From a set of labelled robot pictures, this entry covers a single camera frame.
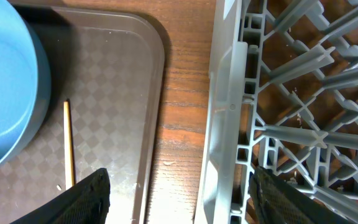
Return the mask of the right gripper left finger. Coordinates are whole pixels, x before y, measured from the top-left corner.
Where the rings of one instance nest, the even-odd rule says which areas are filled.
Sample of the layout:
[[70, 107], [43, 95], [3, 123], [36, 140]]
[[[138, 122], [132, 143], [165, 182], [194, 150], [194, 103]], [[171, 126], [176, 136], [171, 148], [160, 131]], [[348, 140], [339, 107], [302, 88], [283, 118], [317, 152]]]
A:
[[100, 168], [13, 224], [104, 223], [109, 211], [108, 171]]

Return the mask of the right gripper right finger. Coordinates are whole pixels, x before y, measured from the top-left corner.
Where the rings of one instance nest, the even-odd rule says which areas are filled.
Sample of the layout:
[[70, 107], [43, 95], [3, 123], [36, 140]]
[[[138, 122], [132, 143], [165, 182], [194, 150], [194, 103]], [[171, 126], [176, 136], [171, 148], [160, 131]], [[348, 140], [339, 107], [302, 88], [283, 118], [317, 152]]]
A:
[[349, 223], [263, 167], [250, 177], [250, 196], [260, 223]]

